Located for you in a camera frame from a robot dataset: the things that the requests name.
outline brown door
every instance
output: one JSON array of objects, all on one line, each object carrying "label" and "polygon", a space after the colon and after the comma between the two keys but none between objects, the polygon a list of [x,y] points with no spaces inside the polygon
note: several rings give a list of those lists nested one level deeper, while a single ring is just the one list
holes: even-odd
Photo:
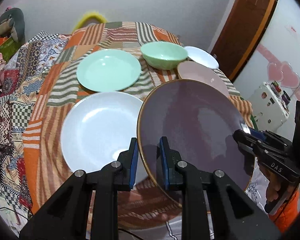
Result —
[{"label": "brown door", "polygon": [[220,70],[234,80],[270,18],[274,0],[236,0],[211,54],[217,56]]}]

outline mint green plate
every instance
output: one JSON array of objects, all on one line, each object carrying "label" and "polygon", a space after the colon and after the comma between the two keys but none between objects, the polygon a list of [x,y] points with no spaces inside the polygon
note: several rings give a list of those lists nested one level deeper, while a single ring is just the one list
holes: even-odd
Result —
[{"label": "mint green plate", "polygon": [[188,57],[188,52],[185,48],[166,41],[144,44],[141,47],[141,52],[151,67],[162,70],[174,69]]},{"label": "mint green plate", "polygon": [[130,87],[140,73],[140,62],[130,53],[118,49],[96,51],[82,60],[77,68],[78,81],[96,92]]}]

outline green bowl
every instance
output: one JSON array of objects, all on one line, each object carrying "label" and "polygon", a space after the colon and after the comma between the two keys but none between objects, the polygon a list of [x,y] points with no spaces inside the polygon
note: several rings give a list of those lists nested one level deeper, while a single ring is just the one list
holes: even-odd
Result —
[{"label": "green bowl", "polygon": [[188,52],[177,44],[165,41],[150,42],[141,47],[146,62],[154,68],[171,70],[188,57]]}]

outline yellow fuzzy mirror frame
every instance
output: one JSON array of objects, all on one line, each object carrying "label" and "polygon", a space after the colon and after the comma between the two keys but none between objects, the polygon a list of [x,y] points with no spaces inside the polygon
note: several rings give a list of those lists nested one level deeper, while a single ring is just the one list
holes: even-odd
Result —
[{"label": "yellow fuzzy mirror frame", "polygon": [[97,13],[97,12],[88,12],[86,13],[82,19],[77,23],[77,25],[74,27],[72,33],[74,31],[76,31],[77,29],[80,29],[83,27],[83,25],[88,21],[88,20],[91,20],[91,19],[95,19],[97,20],[98,22],[100,23],[107,23],[108,21],[106,20],[105,17],[103,17],[101,14]]}]

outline metal bolt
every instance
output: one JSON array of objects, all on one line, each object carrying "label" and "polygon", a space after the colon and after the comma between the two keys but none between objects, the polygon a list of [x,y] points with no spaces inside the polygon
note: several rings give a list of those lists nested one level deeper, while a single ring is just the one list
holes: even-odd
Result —
[{"label": "metal bolt", "polygon": [[219,178],[222,178],[225,175],[225,173],[222,170],[216,170],[214,174]]},{"label": "metal bolt", "polygon": [[188,166],[188,163],[186,163],[185,161],[179,161],[178,166],[181,168],[185,168],[186,166]]},{"label": "metal bolt", "polygon": [[84,171],[83,170],[77,170],[74,172],[74,175],[78,178],[82,177],[84,175]]},{"label": "metal bolt", "polygon": [[120,165],[121,165],[121,162],[119,162],[119,161],[111,162],[111,166],[114,168],[118,168],[118,167],[120,167]]}]

